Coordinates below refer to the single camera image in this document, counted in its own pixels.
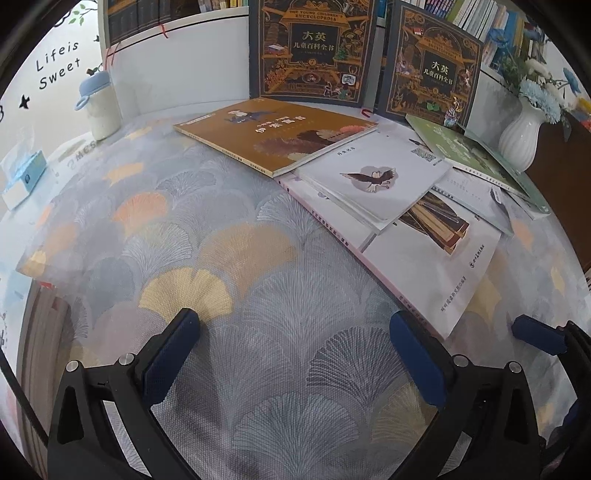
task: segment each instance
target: table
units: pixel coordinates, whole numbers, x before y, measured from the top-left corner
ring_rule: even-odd
[[[197,113],[127,125],[21,239],[18,269],[72,306],[58,367],[113,363],[191,307],[203,336],[152,411],[198,475],[388,478],[434,414],[389,341],[400,305],[271,179],[173,131]],[[526,313],[589,332],[591,296],[556,218],[508,210],[515,235],[501,239],[445,346],[475,364],[520,362],[547,438],[574,392],[558,360],[509,326]]]

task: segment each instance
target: tissue box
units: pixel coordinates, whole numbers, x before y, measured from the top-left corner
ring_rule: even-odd
[[[2,199],[9,210],[16,208],[30,194],[39,177],[47,167],[43,153],[38,151],[19,167],[15,176],[7,183],[2,192]]]

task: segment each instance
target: blue cap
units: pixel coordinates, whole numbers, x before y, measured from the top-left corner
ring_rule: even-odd
[[[93,93],[96,93],[111,84],[109,72],[96,72],[80,84],[80,100],[78,100],[74,110],[80,110],[88,103],[88,99]]]

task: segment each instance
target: gold ornate book cover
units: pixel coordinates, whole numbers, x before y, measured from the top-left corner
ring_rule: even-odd
[[[446,127],[466,125],[480,73],[482,42],[442,18],[398,0],[378,113],[407,113]]]
[[[174,128],[269,177],[276,177],[377,126],[320,108],[255,98]]]
[[[376,0],[254,0],[250,94],[361,106]]]

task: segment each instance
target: vase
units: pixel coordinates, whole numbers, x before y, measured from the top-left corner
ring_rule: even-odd
[[[547,118],[545,113],[534,107],[526,97],[519,97],[519,101],[521,113],[501,134],[499,151],[513,169],[521,173],[534,161],[538,148],[538,132]]]

